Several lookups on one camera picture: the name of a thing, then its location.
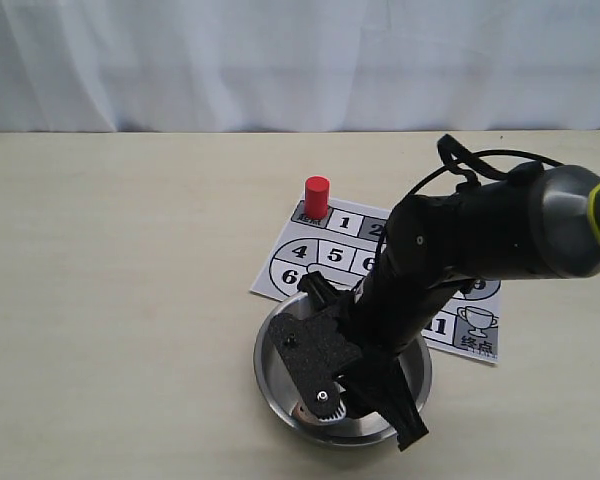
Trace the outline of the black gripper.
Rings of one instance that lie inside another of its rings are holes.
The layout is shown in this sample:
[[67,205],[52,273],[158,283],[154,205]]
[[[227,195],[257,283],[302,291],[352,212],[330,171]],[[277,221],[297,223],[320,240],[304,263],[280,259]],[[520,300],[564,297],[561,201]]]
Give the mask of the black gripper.
[[302,276],[299,290],[313,313],[275,315],[271,342],[311,414],[333,423],[377,413],[396,431],[400,452],[428,435],[397,355],[364,339],[357,327],[354,293],[319,272]]

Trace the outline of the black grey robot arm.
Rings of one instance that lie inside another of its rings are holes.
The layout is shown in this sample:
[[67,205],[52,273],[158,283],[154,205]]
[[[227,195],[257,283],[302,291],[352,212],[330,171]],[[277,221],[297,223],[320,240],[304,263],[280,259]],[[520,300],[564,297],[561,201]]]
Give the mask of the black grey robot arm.
[[427,433],[398,357],[458,291],[478,280],[600,272],[600,177],[528,162],[446,197],[411,194],[391,211],[371,271],[349,290],[301,278],[313,313],[279,313],[267,335],[318,420],[377,413],[400,449]]

